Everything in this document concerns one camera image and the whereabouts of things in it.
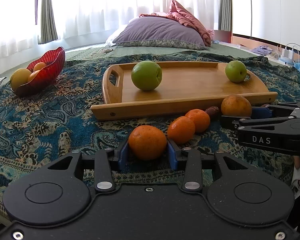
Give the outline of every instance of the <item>pink blanket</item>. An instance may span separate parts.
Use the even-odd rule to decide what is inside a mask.
[[[176,0],[171,0],[169,13],[156,12],[153,14],[140,14],[140,17],[142,16],[167,18],[174,21],[178,21],[180,24],[186,27],[193,28],[200,34],[206,46],[211,45],[211,40],[214,37],[213,30],[207,30],[196,17],[194,17]]]

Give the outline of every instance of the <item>paisley blanket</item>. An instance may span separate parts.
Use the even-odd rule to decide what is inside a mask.
[[[49,163],[70,150],[94,154],[104,147],[117,147],[138,125],[149,124],[167,131],[176,116],[161,116],[131,120],[100,122],[90,106],[101,104],[101,82],[110,64],[153,61],[219,61],[234,60],[230,56],[185,51],[169,55],[130,55],[107,57],[91,61],[67,61],[56,83],[40,94],[18,98],[10,85],[0,87],[0,214],[7,217],[2,206],[2,193],[9,183]],[[278,92],[278,101],[300,100],[300,73],[283,66],[272,66],[263,56],[238,58],[269,88]],[[213,154],[225,150],[276,178],[290,183],[293,160],[281,155],[235,143],[235,133],[213,121],[205,133],[197,134],[189,142],[202,153]],[[121,182],[181,181],[182,172],[173,172],[165,157],[152,162],[129,159],[122,173],[113,174],[117,185]],[[210,171],[203,173],[204,184],[212,183]],[[87,185],[93,183],[93,173],[85,171]]]

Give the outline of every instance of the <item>red glass bowl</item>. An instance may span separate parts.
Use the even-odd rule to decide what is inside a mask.
[[[18,87],[13,91],[19,97],[31,96],[39,93],[48,85],[51,85],[60,74],[65,64],[66,53],[63,47],[47,51],[41,58],[31,62],[27,69],[33,72],[34,66],[39,62],[47,64],[29,83]]]

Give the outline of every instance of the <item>green apple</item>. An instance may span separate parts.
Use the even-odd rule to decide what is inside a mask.
[[[131,79],[137,88],[143,91],[153,90],[161,83],[162,70],[153,61],[141,61],[133,67]]]
[[[231,82],[240,83],[247,75],[246,66],[238,60],[230,61],[226,66],[226,76]]]

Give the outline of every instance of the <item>sheer white curtain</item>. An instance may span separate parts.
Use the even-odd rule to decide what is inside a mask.
[[[0,58],[33,46],[34,0],[0,0]]]
[[[141,13],[167,12],[171,0],[52,0],[59,38],[117,29]],[[218,19],[216,0],[177,0],[206,28]]]

